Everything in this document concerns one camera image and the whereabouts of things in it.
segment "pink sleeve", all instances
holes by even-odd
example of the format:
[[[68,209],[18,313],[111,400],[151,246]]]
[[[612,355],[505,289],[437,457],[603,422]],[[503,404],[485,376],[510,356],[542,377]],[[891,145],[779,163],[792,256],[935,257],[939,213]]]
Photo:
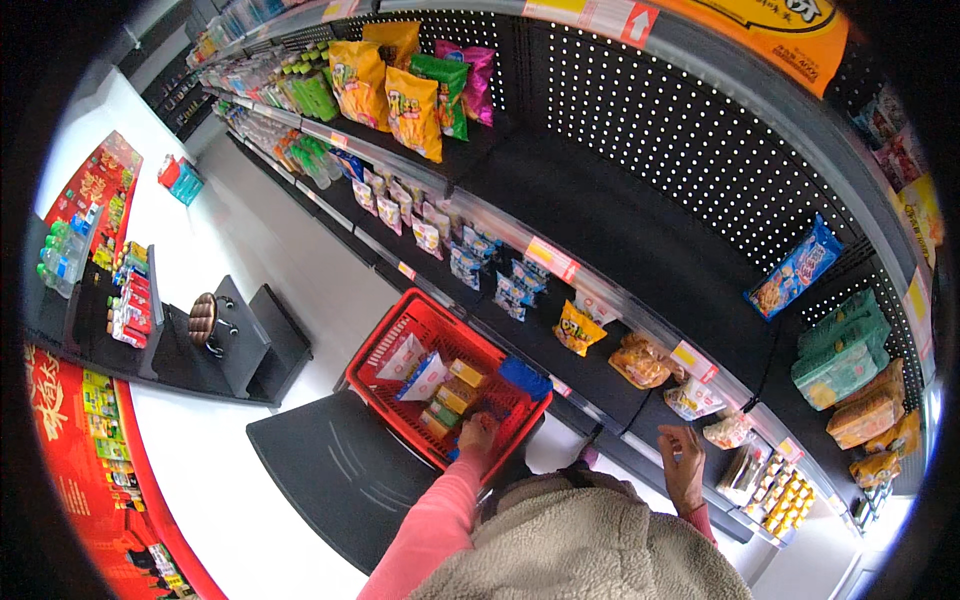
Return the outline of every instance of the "pink sleeve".
[[[696,527],[697,531],[704,534],[704,537],[710,540],[714,546],[717,545],[717,540],[713,536],[713,529],[710,527],[710,515],[707,512],[706,502],[689,515],[681,515],[681,518]]]
[[[486,457],[460,457],[420,497],[400,524],[358,599],[405,598],[447,557],[473,548],[470,531]]]

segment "red shopping basket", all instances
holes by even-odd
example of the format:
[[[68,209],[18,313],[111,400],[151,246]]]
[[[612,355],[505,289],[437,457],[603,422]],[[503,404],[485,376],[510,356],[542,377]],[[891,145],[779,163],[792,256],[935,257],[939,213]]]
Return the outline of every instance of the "red shopping basket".
[[[486,405],[500,420],[491,450],[492,466],[482,479],[486,482],[537,423],[553,393],[539,402],[532,401],[529,394],[496,372],[505,357],[503,352],[420,289],[407,290],[350,361],[347,381],[400,437],[440,469],[446,470],[450,464],[447,454],[455,447],[453,440],[460,435],[460,423],[438,440],[420,424],[425,404],[395,400],[403,382],[376,377],[381,360],[389,356],[388,350],[405,333],[416,335],[427,352],[437,350],[444,364],[460,358],[486,376],[479,388],[482,399],[474,407]]]

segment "pink snack bag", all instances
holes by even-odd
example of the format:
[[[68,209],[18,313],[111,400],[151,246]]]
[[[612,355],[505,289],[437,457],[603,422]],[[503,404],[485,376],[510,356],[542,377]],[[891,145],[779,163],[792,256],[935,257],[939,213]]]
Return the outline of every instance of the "pink snack bag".
[[[480,46],[461,48],[452,41],[437,39],[434,56],[438,59],[468,62],[467,85],[464,86],[463,105],[467,118],[493,127],[493,98],[490,78],[493,75],[495,50]]]

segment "hand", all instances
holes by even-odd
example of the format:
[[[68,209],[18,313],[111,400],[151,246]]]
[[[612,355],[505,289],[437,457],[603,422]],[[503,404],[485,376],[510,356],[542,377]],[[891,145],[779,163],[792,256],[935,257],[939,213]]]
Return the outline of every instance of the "hand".
[[[657,438],[663,457],[663,476],[677,514],[686,516],[704,505],[704,461],[706,453],[690,427],[660,425]]]
[[[471,448],[476,449],[486,456],[493,447],[493,438],[496,437],[496,430],[499,427],[500,424],[490,414],[477,413],[470,420],[464,421],[457,447],[461,452]]]

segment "green snack package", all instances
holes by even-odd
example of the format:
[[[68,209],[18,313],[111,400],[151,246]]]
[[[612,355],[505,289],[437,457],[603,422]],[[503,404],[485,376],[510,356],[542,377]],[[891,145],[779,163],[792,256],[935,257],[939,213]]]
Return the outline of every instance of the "green snack package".
[[[410,57],[410,73],[437,82],[437,118],[444,135],[467,141],[467,118],[460,102],[470,65],[435,59],[425,54]]]

